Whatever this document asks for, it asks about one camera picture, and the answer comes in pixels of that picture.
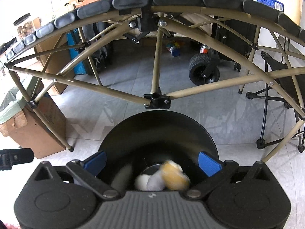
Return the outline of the black round trash bin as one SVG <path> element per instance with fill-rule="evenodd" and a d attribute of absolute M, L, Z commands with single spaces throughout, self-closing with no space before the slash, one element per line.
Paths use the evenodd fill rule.
<path fill-rule="evenodd" d="M 107 154 L 107 162 L 97 178 L 121 193 L 135 190 L 139 175 L 152 174 L 167 160 L 179 164 L 191 185 L 196 185 L 207 178 L 198 166 L 199 153 L 219 159 L 213 138 L 200 123 L 166 110 L 126 118 L 106 135 L 99 149 Z"/>

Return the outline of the cardboard box with liner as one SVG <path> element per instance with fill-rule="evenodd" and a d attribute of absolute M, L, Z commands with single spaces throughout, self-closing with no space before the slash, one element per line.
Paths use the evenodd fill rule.
<path fill-rule="evenodd" d="M 65 138 L 66 117 L 49 94 L 39 101 L 38 109 Z M 65 150 L 61 142 L 26 104 L 16 86 L 1 92 L 1 134 L 5 138 L 10 137 L 22 148 L 30 148 L 37 159 Z"/>

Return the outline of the white round sponge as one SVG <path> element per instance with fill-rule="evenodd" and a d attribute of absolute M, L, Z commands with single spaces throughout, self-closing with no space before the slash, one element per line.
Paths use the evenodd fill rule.
<path fill-rule="evenodd" d="M 147 174 L 139 175 L 134 182 L 135 188 L 139 191 L 147 191 L 147 183 L 150 177 L 151 176 Z"/>

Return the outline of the clear jar with snacks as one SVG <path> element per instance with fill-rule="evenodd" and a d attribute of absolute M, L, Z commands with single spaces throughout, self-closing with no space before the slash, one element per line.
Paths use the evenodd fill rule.
<path fill-rule="evenodd" d="M 23 40 L 36 30 L 30 13 L 24 14 L 15 20 L 13 25 L 17 32 L 16 38 L 18 41 Z"/>

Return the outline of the yellow hamster plush toy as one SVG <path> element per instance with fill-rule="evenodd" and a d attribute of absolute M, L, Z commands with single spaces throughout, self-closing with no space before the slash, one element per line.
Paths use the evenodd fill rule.
<path fill-rule="evenodd" d="M 182 167 L 172 160 L 162 164 L 147 181 L 147 191 L 184 191 L 188 189 L 190 179 L 183 172 Z"/>

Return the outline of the black cart wheel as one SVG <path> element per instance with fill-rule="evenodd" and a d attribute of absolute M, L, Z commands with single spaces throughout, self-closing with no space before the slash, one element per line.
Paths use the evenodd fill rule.
<path fill-rule="evenodd" d="M 217 54 L 196 54 L 189 63 L 189 78 L 196 86 L 217 82 L 220 78 Z"/>

